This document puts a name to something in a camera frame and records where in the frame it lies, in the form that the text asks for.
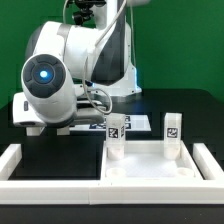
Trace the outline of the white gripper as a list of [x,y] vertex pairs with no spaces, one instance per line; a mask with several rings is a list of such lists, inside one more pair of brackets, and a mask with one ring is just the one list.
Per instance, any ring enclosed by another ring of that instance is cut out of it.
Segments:
[[70,125],[100,124],[104,122],[104,115],[95,109],[87,100],[77,103],[77,112],[74,118],[57,123],[48,123],[39,118],[27,101],[23,92],[13,98],[13,124],[18,127],[57,127]]

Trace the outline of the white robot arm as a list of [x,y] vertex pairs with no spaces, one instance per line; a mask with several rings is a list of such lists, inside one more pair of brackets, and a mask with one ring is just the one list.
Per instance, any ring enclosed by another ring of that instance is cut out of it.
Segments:
[[136,0],[67,0],[80,11],[73,25],[48,21],[30,37],[21,70],[23,91],[14,95],[13,123],[62,128],[101,123],[109,109],[80,99],[111,102],[141,91],[131,62],[126,8]]

